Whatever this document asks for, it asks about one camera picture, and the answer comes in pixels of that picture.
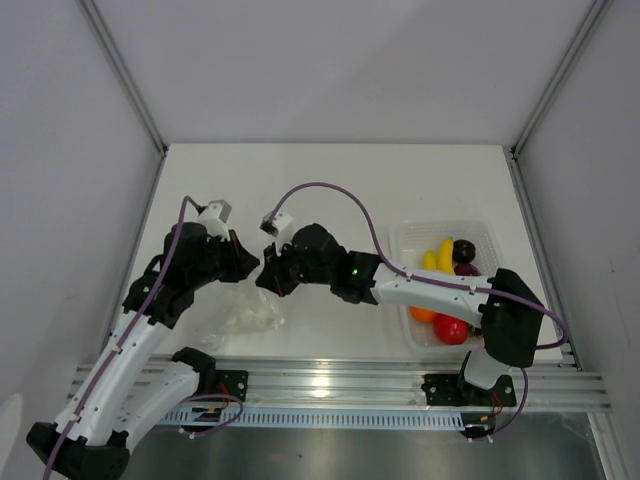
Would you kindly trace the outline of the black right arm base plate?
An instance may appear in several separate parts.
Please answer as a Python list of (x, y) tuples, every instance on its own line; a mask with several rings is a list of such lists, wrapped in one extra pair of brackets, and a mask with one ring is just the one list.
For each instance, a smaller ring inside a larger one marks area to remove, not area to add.
[(501, 375), (489, 390), (473, 386), (459, 374), (435, 373), (423, 376), (421, 390), (429, 406), (515, 407), (517, 399), (512, 378)]

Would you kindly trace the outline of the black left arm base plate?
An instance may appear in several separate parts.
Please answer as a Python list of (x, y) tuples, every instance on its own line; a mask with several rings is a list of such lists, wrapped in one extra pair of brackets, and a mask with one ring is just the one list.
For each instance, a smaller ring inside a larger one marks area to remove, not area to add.
[(226, 394), (245, 401), (249, 372), (246, 370), (218, 370), (214, 381), (214, 394)]

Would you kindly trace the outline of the red toy tomato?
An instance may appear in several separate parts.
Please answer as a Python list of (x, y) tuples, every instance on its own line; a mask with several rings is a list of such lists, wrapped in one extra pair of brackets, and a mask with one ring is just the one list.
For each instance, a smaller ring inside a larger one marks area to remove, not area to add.
[(452, 316), (439, 314), (433, 322), (436, 338), (447, 345), (461, 345), (469, 336), (469, 325)]

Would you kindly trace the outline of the clear zip top bag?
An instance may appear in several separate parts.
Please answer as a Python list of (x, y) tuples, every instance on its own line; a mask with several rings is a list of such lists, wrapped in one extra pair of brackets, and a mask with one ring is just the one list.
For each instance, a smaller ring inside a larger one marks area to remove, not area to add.
[(188, 311), (189, 343), (213, 352), (228, 338), (275, 331), (286, 322), (277, 300), (253, 284), (204, 287)]

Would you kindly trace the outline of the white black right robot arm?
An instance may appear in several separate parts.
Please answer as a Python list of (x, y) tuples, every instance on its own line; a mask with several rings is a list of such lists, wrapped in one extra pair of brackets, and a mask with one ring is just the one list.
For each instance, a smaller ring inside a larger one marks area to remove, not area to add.
[(467, 355), (456, 380), (464, 401), (481, 402), (510, 368), (532, 366), (543, 306), (516, 272), (462, 277), (411, 270), (380, 253), (348, 251), (319, 224), (292, 235), (273, 221), (261, 228), (274, 239), (256, 280), (262, 289), (285, 297), (301, 284), (326, 285), (351, 304), (420, 307), (479, 328), (484, 344)]

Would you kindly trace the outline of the orange toy orange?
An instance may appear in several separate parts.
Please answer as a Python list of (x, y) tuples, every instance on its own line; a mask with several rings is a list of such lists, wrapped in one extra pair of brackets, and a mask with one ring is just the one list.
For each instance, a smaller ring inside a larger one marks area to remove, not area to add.
[(437, 312), (415, 306), (409, 307), (409, 313), (415, 321), (426, 324), (434, 322), (439, 316)]

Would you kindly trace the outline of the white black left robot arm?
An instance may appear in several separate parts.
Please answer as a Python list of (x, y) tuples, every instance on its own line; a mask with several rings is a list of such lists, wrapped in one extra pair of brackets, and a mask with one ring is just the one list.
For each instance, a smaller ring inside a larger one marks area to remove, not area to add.
[(176, 224), (163, 253), (132, 283), (117, 326), (83, 385), (53, 422), (37, 422), (29, 430), (26, 441), (44, 463), (44, 475), (118, 479), (140, 441), (182, 401), (238, 401), (223, 386), (215, 359), (191, 347), (176, 352), (144, 391), (132, 396), (130, 390), (198, 289), (245, 280), (258, 265), (235, 231)]

